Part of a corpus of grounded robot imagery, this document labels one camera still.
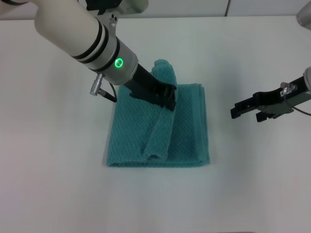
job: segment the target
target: black cable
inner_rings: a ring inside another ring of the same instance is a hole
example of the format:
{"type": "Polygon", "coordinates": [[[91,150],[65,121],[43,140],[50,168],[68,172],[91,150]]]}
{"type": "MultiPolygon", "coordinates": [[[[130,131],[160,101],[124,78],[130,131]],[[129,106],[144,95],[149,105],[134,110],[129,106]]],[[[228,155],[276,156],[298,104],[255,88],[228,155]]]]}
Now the black cable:
{"type": "Polygon", "coordinates": [[[227,5],[227,8],[226,8],[226,10],[225,10],[225,17],[228,16],[228,12],[229,12],[230,5],[231,5],[231,0],[228,0],[228,5],[227,5]]]}
{"type": "Polygon", "coordinates": [[[110,86],[111,86],[111,88],[113,90],[113,94],[115,95],[115,98],[117,100],[117,93],[116,93],[115,87],[111,83],[109,83],[109,84],[110,84],[110,86]]]}
{"type": "Polygon", "coordinates": [[[298,111],[298,112],[300,112],[300,113],[303,113],[303,114],[305,114],[305,115],[307,115],[307,116],[311,116],[310,113],[304,112],[304,111],[302,111],[302,110],[300,110],[300,109],[298,109],[298,108],[296,108],[296,107],[294,107],[294,106],[291,106],[290,103],[288,103],[288,101],[287,101],[287,99],[286,99],[285,93],[283,93],[283,97],[284,97],[284,102],[286,103],[287,106],[289,106],[290,108],[295,109],[296,111],[298,111]]]}

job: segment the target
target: teal towel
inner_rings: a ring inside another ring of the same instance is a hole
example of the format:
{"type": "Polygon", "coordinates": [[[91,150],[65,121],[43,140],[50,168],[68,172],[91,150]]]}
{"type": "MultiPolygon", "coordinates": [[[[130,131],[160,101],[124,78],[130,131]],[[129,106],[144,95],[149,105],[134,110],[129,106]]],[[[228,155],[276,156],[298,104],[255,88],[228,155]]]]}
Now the teal towel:
{"type": "MultiPolygon", "coordinates": [[[[158,80],[177,85],[173,67],[158,60],[158,80]]],[[[177,85],[176,108],[129,96],[121,86],[109,140],[107,165],[113,167],[194,167],[209,164],[204,88],[177,85]]]]}

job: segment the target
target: green light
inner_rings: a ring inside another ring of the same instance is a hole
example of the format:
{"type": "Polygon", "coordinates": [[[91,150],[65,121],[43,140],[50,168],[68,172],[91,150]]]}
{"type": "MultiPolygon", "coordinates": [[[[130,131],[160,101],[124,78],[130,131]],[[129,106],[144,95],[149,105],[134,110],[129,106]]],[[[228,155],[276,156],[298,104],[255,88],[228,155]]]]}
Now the green light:
{"type": "Polygon", "coordinates": [[[115,66],[116,68],[121,68],[123,66],[123,60],[122,58],[118,58],[116,61],[115,61],[115,66]]]}

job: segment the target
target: towel fold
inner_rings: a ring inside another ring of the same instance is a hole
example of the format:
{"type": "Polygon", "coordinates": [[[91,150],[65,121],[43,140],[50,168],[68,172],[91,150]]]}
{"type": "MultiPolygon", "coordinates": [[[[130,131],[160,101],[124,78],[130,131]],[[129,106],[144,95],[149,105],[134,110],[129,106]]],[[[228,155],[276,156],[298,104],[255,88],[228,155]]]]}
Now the towel fold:
{"type": "Polygon", "coordinates": [[[177,86],[176,108],[129,96],[121,86],[113,117],[107,165],[113,167],[193,167],[209,163],[204,88],[177,85],[173,67],[158,60],[152,75],[177,86]]]}

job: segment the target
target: white tabletop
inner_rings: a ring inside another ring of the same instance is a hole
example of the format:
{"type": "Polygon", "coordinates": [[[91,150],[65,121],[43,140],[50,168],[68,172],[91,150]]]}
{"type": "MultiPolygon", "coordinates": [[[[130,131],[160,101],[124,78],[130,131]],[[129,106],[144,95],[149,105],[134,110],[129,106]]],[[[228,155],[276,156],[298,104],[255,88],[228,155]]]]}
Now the white tabletop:
{"type": "Polygon", "coordinates": [[[95,74],[32,21],[1,21],[0,232],[310,232],[311,118],[230,109],[301,77],[311,32],[229,17],[122,19],[117,35],[146,69],[166,59],[179,83],[205,87],[211,165],[106,167],[113,105],[89,94],[95,74]]]}

